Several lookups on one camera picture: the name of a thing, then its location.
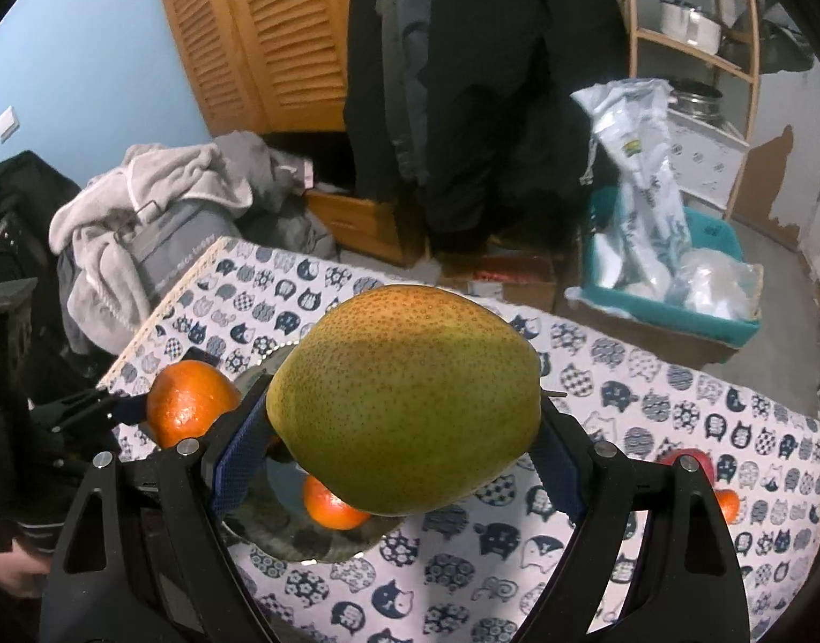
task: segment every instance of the louvered door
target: louvered door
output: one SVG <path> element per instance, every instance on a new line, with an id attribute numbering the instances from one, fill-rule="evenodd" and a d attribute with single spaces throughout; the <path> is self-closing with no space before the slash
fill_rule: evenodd
<path id="1" fill-rule="evenodd" d="M 227 0 L 163 0 L 163 4 L 210 132 L 270 130 Z"/>
<path id="2" fill-rule="evenodd" d="M 229 0 L 274 131 L 343 130 L 348 0 Z"/>

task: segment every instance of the cat pattern tablecloth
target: cat pattern tablecloth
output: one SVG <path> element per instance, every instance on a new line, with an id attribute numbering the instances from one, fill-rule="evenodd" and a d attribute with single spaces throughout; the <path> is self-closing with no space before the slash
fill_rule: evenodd
<path id="1" fill-rule="evenodd" d="M 196 345 L 234 378 L 300 339 L 340 302 L 398 282 L 377 272 L 217 242 L 167 296 L 103 379 L 145 393 Z M 797 594 L 820 542 L 820 423 L 749 389 L 668 365 L 645 350 L 526 306 L 477 299 L 537 350 L 544 388 L 598 440 L 656 459 L 677 447 L 710 453 L 717 486 L 741 508 L 730 533 L 761 636 Z M 120 426 L 123 459 L 154 444 Z M 592 628 L 613 623 L 639 554 L 645 516 L 630 515 Z M 230 550 L 264 614 L 318 643 L 449 640 L 507 643 L 532 609 L 573 533 L 527 456 L 454 505 L 408 518 L 346 563 L 303 566 L 248 544 Z"/>

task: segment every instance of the teal plastic bin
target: teal plastic bin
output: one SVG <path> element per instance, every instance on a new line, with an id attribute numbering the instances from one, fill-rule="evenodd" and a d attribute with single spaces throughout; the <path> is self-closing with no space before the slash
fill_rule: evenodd
<path id="1" fill-rule="evenodd" d="M 756 335 L 762 325 L 760 320 L 731 321 L 715 316 L 700 315 L 682 306 L 655 302 L 618 289 L 596 285 L 593 228 L 597 225 L 603 229 L 609 222 L 613 216 L 616 194 L 615 188 L 605 188 L 595 192 L 592 196 L 590 229 L 587 230 L 584 240 L 585 249 L 583 249 L 583 297 L 599 306 L 623 309 L 635 319 L 646 324 L 722 341 L 734 348 L 743 347 Z M 732 225 L 687 207 L 684 208 L 684 212 L 687 225 L 690 227 L 693 246 L 698 249 L 721 251 L 735 260 L 743 261 L 740 242 L 737 240 Z"/>

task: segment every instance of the wooden cabinet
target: wooden cabinet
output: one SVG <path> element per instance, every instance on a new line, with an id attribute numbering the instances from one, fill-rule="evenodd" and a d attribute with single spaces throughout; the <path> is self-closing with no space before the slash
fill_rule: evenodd
<path id="1" fill-rule="evenodd" d="M 210 132 L 343 130 L 349 0 L 163 0 Z"/>
<path id="2" fill-rule="evenodd" d="M 409 198 L 396 203 L 306 191 L 307 207 L 336 242 L 398 266 L 413 266 L 424 253 L 422 216 Z"/>

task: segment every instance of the red apple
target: red apple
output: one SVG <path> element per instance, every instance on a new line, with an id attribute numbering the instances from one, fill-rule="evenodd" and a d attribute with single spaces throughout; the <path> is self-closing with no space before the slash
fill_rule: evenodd
<path id="1" fill-rule="evenodd" d="M 704 453 L 700 449 L 694 449 L 693 447 L 689 449 L 675 449 L 660 457 L 660 459 L 657 460 L 657 463 L 664 463 L 666 466 L 672 466 L 678 457 L 685 454 L 690 455 L 690 457 L 699 462 L 699 466 L 702 467 L 702 471 L 705 472 L 705 476 L 707 476 L 707 482 L 713 486 L 717 480 L 717 474 L 713 470 L 713 461 L 707 453 Z"/>

